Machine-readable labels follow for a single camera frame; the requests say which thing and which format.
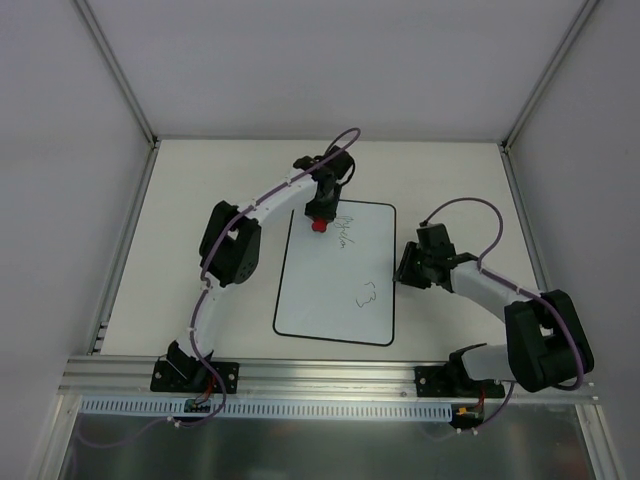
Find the red bone-shaped eraser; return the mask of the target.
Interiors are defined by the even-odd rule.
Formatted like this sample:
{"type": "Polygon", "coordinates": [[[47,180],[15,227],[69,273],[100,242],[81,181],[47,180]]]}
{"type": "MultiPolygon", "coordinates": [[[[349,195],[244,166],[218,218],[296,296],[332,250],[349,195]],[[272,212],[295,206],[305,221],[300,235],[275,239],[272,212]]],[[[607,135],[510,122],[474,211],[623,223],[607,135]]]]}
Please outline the red bone-shaped eraser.
{"type": "Polygon", "coordinates": [[[316,233],[325,233],[328,228],[328,221],[323,218],[314,218],[311,228],[316,233]]]}

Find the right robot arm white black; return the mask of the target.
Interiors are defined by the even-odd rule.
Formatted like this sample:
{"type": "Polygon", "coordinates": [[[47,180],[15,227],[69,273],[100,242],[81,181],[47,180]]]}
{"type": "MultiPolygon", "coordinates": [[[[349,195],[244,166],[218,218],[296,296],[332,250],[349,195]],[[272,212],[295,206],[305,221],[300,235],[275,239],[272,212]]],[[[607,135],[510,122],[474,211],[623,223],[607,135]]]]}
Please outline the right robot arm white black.
{"type": "Polygon", "coordinates": [[[530,291],[458,253],[442,224],[423,222],[405,245],[394,281],[418,289],[438,286],[488,311],[505,328],[506,342],[452,352],[444,371],[449,389],[469,396],[482,382],[498,380],[535,393],[576,390],[595,367],[571,297],[562,290],[530,291]]]}

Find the white whiteboard black frame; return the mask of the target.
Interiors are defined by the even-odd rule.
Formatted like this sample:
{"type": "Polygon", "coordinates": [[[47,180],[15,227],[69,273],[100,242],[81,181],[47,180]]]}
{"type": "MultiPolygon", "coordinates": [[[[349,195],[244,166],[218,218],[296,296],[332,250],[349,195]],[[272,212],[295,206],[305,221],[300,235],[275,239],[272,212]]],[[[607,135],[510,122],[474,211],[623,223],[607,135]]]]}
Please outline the white whiteboard black frame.
{"type": "Polygon", "coordinates": [[[342,200],[326,230],[291,214],[273,329],[280,336],[386,347],[395,339],[396,209],[342,200]]]}

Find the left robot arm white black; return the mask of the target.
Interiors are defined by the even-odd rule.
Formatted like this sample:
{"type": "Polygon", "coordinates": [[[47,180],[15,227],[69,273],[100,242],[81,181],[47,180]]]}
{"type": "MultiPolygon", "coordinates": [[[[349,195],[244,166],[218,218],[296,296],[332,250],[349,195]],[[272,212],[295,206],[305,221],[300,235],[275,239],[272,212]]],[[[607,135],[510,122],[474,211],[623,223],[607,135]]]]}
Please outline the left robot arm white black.
{"type": "Polygon", "coordinates": [[[323,156],[297,159],[289,175],[258,199],[244,206],[221,201],[213,208],[199,246],[201,296],[186,331],[156,361],[152,391],[200,393],[226,386],[211,373],[222,296],[255,272],[263,230],[280,216],[301,207],[311,230],[326,232],[354,173],[353,157],[334,146],[323,156]]]}

